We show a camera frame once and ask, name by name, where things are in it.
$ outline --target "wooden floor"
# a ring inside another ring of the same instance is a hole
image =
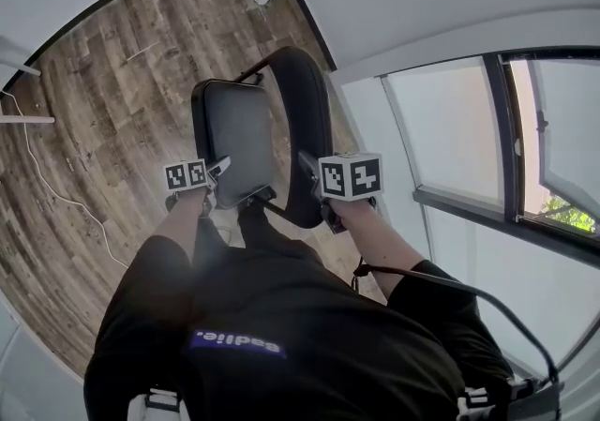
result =
[[[165,216],[160,168],[194,158],[189,97],[200,80],[232,79],[279,47],[295,45],[327,70],[295,0],[115,0],[80,23],[40,57],[40,79],[22,76],[11,93],[25,114],[53,115],[30,127],[40,169],[61,194],[90,207],[108,232],[114,255],[130,263]],[[273,86],[276,189],[285,198],[289,139]],[[15,113],[10,98],[4,113]],[[335,143],[353,137],[332,99]],[[347,235],[326,227],[303,231],[327,266],[350,280],[358,254]],[[77,206],[57,200],[28,157],[23,128],[0,128],[0,288],[29,326],[83,375],[97,330],[124,268],[107,253],[101,230]],[[215,222],[243,246],[233,212]],[[381,293],[372,280],[364,292]]]

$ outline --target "white cable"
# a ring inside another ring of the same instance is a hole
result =
[[[6,91],[2,91],[0,89],[0,93],[3,93],[7,96],[10,96],[14,101],[15,101],[15,106],[17,107],[17,111],[19,112],[19,114],[21,116],[23,116],[23,113],[21,111],[21,108],[19,108],[19,103],[17,102],[17,99],[12,96],[10,93],[7,93]],[[67,198],[65,198],[64,196],[61,196],[60,194],[58,194],[52,186],[50,186],[50,184],[48,183],[48,181],[46,181],[46,179],[44,178],[44,176],[41,173],[41,170],[39,169],[39,163],[38,160],[36,159],[36,156],[33,154],[33,152],[31,151],[31,147],[29,146],[29,135],[27,134],[27,124],[23,123],[22,124],[22,130],[25,133],[25,143],[27,145],[27,152],[29,153],[29,156],[31,157],[31,159],[34,161],[34,164],[36,165],[36,170],[37,170],[37,175],[39,176],[39,179],[42,180],[42,182],[46,185],[46,187],[51,191],[51,193],[56,196],[59,200],[68,203],[68,204],[74,204],[76,206],[81,207],[88,215],[91,219],[93,219],[98,226],[100,227],[100,229],[102,230],[102,234],[104,234],[104,242],[106,243],[106,249],[109,251],[109,255],[111,256],[111,258],[113,258],[115,261],[117,261],[119,264],[121,264],[125,269],[128,269],[129,266],[127,266],[125,263],[123,263],[122,261],[116,259],[113,256],[113,252],[111,251],[111,246],[109,245],[109,238],[106,234],[106,229],[104,229],[104,225],[98,220],[98,218],[96,218],[91,212],[90,210],[87,208],[87,206],[85,204],[81,204],[77,201],[72,201],[69,200]]]

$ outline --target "black cable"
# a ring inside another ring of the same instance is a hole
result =
[[[366,276],[371,271],[379,271],[380,273],[390,273],[395,275],[403,275],[403,276],[412,276],[413,278],[420,278],[427,281],[435,282],[437,284],[441,284],[442,286],[447,286],[449,288],[458,289],[464,291],[466,293],[474,294],[475,296],[480,296],[488,301],[492,306],[498,309],[504,316],[508,318],[508,320],[520,331],[520,333],[529,340],[529,342],[537,348],[537,350],[542,354],[544,360],[547,364],[547,378],[542,382],[542,385],[546,385],[548,381],[551,381],[553,384],[559,382],[559,371],[556,369],[556,365],[554,364],[554,360],[552,356],[546,349],[546,347],[539,341],[538,338],[529,330],[529,328],[518,318],[518,316],[508,307],[506,306],[500,299],[487,293],[478,288],[474,288],[473,286],[469,286],[468,284],[462,284],[457,281],[453,281],[452,279],[439,278],[437,276],[427,275],[425,273],[417,273],[414,271],[407,271],[406,269],[396,269],[392,267],[385,266],[372,266],[369,264],[362,264],[363,258],[361,258],[360,264],[354,271],[354,279],[352,280],[352,287],[355,287],[355,290],[358,291],[358,278],[362,278]]]

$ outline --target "black baseboard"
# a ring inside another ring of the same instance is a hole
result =
[[[89,8],[83,10],[80,14],[75,16],[71,21],[69,21],[67,24],[65,24],[63,27],[61,27],[58,31],[56,31],[56,33],[54,33],[50,38],[48,38],[48,40],[45,43],[43,43],[31,56],[29,56],[29,58],[27,59],[27,61],[24,62],[24,64],[26,66],[32,66],[39,59],[39,57],[48,48],[50,48],[58,39],[60,39],[62,36],[64,36],[66,33],[68,33],[71,29],[73,29],[75,26],[77,26],[77,24],[79,24],[85,18],[87,18],[94,12],[98,11],[100,8],[106,6],[111,1],[113,1],[113,0],[98,0],[98,1],[96,1],[96,3],[91,5]],[[310,25],[310,29],[312,30],[315,38],[317,39],[317,41],[319,43],[319,46],[321,47],[321,50],[325,56],[325,60],[327,61],[327,64],[329,65],[329,67],[332,70],[335,70],[336,64],[331,56],[331,53],[329,52],[329,49],[327,48],[327,45],[325,44],[323,36],[321,35],[321,32],[319,31],[319,28],[317,27],[315,20],[313,19],[312,15],[310,14],[310,11],[308,10],[307,4],[305,3],[304,0],[296,0],[296,1],[300,5],[302,12],[304,13],[305,17],[307,18],[308,24]],[[17,80],[19,80],[19,78],[21,78],[22,75],[23,75],[22,71],[17,71],[12,76],[12,78],[10,78],[8,83],[2,89],[4,91],[8,91],[14,85],[14,83],[17,82]]]
[[[323,55],[325,56],[325,61],[327,61],[327,65],[329,66],[329,68],[332,71],[335,71],[336,69],[338,69],[338,66],[336,66],[336,62],[334,61],[333,56],[329,52],[329,48],[327,47],[327,44],[325,43],[325,40],[323,39],[323,35],[321,34],[321,31],[319,30],[319,26],[317,26],[317,23],[315,23],[315,19],[312,17],[312,13],[310,12],[310,9],[308,9],[307,3],[305,2],[305,0],[296,0],[296,2],[300,6],[300,9],[302,9],[302,13],[304,14],[304,17],[307,18],[308,24],[310,26],[310,30],[312,31],[312,34],[314,35],[314,37],[317,39],[317,42],[319,43],[319,47],[321,48],[321,51],[322,51]]]

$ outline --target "chair backrest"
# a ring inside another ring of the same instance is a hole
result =
[[[315,158],[334,154],[323,73],[299,48],[282,48],[265,61],[277,80],[290,127],[292,169],[286,219],[301,228],[314,228],[323,221],[321,203],[310,194],[312,181],[300,166],[299,153],[306,151]]]

